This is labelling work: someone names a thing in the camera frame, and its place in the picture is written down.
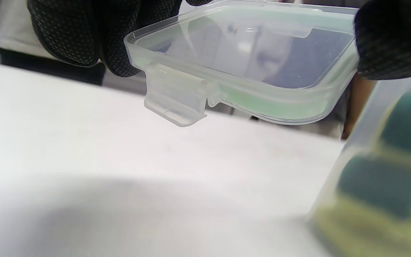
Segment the person's left hand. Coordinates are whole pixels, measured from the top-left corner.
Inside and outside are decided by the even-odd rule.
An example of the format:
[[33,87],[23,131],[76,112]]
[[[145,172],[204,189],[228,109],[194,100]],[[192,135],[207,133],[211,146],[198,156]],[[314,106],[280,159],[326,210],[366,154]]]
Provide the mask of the person's left hand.
[[[56,59],[82,68],[98,61],[119,77],[139,72],[123,44],[130,32],[177,16],[181,0],[28,0],[34,32]],[[369,80],[411,77],[411,0],[304,0],[358,8],[358,72]]]

